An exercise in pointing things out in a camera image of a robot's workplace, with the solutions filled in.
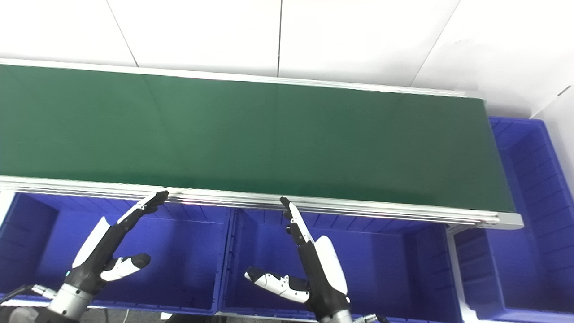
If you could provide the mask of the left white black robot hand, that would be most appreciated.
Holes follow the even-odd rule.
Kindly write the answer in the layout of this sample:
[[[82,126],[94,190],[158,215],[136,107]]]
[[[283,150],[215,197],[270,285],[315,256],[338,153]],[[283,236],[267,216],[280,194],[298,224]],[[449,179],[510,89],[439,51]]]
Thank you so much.
[[[118,258],[113,257],[113,254],[138,221],[144,215],[156,212],[169,194],[164,190],[146,196],[113,225],[104,217],[101,218],[78,251],[64,284],[96,296],[107,282],[119,280],[145,268],[151,261],[147,253]]]

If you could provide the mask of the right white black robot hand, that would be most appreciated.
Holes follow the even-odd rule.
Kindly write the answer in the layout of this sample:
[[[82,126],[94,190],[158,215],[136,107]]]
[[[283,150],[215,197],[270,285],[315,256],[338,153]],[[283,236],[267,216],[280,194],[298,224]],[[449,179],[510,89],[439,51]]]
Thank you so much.
[[[327,236],[314,239],[295,204],[284,196],[279,200],[289,220],[286,232],[297,246],[307,278],[281,276],[256,266],[249,266],[244,277],[281,298],[303,303],[319,323],[352,323],[346,277],[332,241]]]

